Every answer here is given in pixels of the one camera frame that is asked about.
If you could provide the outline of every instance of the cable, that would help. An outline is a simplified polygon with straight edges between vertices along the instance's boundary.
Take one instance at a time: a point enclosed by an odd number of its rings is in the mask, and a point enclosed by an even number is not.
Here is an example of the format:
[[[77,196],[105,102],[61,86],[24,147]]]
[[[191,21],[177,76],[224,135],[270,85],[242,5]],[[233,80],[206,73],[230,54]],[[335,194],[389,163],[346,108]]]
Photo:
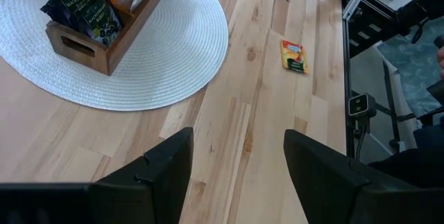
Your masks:
[[[356,149],[356,159],[359,161],[361,158],[361,149],[362,149],[362,144],[364,142],[364,137],[366,137],[366,133],[367,133],[367,127],[364,126],[361,129],[361,136],[359,137],[359,142],[358,142],[358,147]]]
[[[421,38],[422,35],[422,28],[429,21],[429,18],[424,19],[422,22],[418,24],[418,30],[416,31],[415,35],[411,38],[411,43],[416,44],[416,42]]]

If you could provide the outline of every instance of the wood grain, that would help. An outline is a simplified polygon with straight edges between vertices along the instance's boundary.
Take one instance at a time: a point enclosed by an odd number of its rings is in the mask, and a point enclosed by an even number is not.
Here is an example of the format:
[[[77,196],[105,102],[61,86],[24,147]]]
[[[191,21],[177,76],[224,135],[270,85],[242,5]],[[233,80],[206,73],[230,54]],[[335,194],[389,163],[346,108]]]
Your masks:
[[[345,152],[341,0],[219,1],[230,31],[225,62],[205,88],[169,107],[83,107],[0,59],[0,181],[98,180],[192,126],[181,223],[307,223],[287,171],[284,131]],[[282,67],[282,39],[306,48],[310,74]]]

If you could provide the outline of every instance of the wooden crate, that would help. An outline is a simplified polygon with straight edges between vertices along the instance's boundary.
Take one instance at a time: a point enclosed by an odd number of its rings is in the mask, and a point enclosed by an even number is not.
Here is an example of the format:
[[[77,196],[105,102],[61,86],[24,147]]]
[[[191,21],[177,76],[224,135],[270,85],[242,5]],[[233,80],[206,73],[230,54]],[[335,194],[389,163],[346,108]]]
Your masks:
[[[134,13],[117,10],[124,27],[110,46],[55,21],[46,25],[46,34],[57,54],[111,75],[159,1],[143,0]]]

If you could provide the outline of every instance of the person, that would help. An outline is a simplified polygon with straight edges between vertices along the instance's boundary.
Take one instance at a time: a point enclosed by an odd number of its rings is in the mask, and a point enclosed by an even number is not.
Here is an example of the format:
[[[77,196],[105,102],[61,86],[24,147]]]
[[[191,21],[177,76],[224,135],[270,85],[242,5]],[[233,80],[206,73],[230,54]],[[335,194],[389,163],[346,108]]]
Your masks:
[[[444,80],[444,47],[437,59]],[[406,150],[369,166],[420,188],[444,187],[444,140],[442,146]]]

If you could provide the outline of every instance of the black metal frame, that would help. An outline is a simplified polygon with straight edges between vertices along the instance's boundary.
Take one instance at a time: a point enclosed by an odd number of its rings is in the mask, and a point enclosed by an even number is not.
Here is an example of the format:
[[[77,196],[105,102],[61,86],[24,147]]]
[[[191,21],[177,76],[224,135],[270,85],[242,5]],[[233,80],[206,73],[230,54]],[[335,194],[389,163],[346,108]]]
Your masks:
[[[343,9],[349,0],[342,0]],[[345,108],[348,109],[348,99],[352,96],[350,86],[350,59],[358,53],[366,50],[379,41],[385,41],[397,34],[407,35],[410,28],[419,25],[426,19],[440,17],[440,8],[435,4],[442,0],[412,0],[399,10],[392,10],[378,0],[361,0],[350,21],[343,20],[343,45],[344,45],[344,86]],[[392,119],[393,134],[399,141],[398,121],[395,113],[393,95],[388,70],[384,66],[386,90],[390,109],[381,105],[378,110],[388,114]],[[345,113],[346,121],[346,147],[347,156],[355,156],[353,133],[356,128],[355,120]]]

